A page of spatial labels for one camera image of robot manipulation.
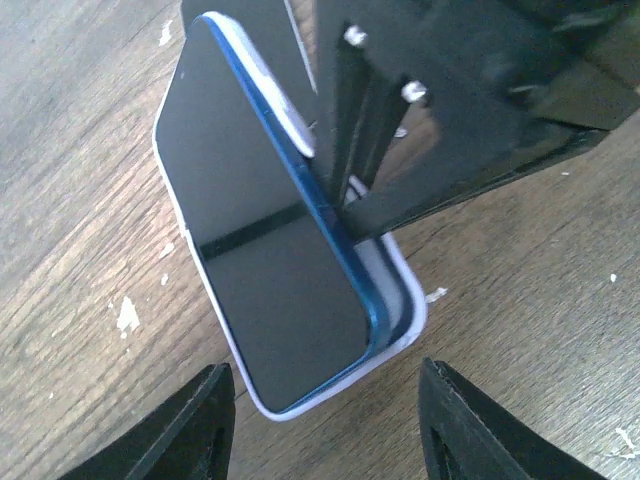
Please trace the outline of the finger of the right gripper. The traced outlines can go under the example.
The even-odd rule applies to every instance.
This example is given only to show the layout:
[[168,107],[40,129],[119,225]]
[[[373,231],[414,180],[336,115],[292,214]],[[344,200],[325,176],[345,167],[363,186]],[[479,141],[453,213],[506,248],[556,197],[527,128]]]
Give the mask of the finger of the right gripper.
[[320,1],[315,171],[356,239],[601,143],[639,107],[635,1]]

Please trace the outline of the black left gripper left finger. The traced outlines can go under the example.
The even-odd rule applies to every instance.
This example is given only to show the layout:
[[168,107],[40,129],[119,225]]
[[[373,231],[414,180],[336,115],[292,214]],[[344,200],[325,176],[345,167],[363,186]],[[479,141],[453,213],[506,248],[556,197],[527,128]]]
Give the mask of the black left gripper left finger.
[[208,365],[64,479],[225,479],[235,426],[227,363]]

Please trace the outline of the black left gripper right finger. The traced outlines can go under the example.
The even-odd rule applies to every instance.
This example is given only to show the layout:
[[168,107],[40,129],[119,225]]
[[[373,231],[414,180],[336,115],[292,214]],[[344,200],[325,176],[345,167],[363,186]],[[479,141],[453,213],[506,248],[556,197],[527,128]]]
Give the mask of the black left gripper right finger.
[[443,361],[422,362],[418,413],[430,479],[604,479]]

